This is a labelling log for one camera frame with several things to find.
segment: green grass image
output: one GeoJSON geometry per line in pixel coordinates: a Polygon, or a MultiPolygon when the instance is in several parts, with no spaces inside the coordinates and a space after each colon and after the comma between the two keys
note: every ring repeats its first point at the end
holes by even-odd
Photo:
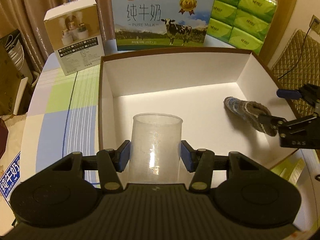
{"type": "MultiPolygon", "coordinates": [[[[169,46],[170,39],[169,38],[166,38],[166,39],[161,39],[161,38],[160,39],[143,39],[143,43],[142,43],[142,40],[137,40],[137,39],[118,39],[118,40],[116,40],[116,42],[117,42],[117,46],[127,46],[127,45],[169,46]]],[[[182,43],[183,43],[183,40],[174,39],[173,46],[181,46],[182,43]]],[[[199,47],[199,46],[202,46],[202,43],[189,41],[188,43],[185,42],[183,46],[199,47]]]]}

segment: cow image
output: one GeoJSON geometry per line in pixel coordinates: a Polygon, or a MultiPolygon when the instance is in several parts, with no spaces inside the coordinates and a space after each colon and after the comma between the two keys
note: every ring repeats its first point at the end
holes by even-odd
{"type": "Polygon", "coordinates": [[[171,20],[171,19],[161,19],[161,21],[164,22],[165,27],[167,28],[167,35],[170,39],[170,45],[173,45],[173,41],[177,33],[182,35],[182,38],[183,38],[182,46],[184,45],[185,42],[187,43],[189,42],[192,27],[175,24],[173,23],[175,22],[175,20],[171,20]]]}

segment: clear plastic cup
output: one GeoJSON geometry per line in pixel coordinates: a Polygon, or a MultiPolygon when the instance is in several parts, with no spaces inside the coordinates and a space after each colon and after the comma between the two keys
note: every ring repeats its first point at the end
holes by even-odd
{"type": "Polygon", "coordinates": [[[133,117],[130,183],[178,182],[182,122],[181,118],[169,114],[133,117]]]}

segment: metal bolt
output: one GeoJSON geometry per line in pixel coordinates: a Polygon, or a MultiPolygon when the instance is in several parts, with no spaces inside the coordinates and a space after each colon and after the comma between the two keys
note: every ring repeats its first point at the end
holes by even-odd
{"type": "Polygon", "coordinates": [[[204,190],[207,188],[207,184],[202,181],[197,181],[192,183],[191,187],[193,187],[195,190],[204,190]]]}
{"type": "Polygon", "coordinates": [[[107,190],[116,190],[119,187],[120,187],[119,183],[116,183],[116,182],[107,182],[104,185],[104,188],[107,189],[107,190]]]}

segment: chair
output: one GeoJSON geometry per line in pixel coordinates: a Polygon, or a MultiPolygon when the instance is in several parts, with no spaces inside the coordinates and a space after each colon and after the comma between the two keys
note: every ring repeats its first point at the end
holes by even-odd
{"type": "MultiPolygon", "coordinates": [[[[305,36],[306,34],[302,30],[294,31],[281,56],[271,68],[271,72],[277,78],[281,77],[297,63],[305,36]]],[[[279,79],[283,88],[298,89],[305,83],[319,86],[319,57],[320,43],[308,36],[297,66],[283,78],[279,79]]],[[[312,107],[302,99],[294,100],[293,103],[301,116],[312,114],[312,107]]]]}

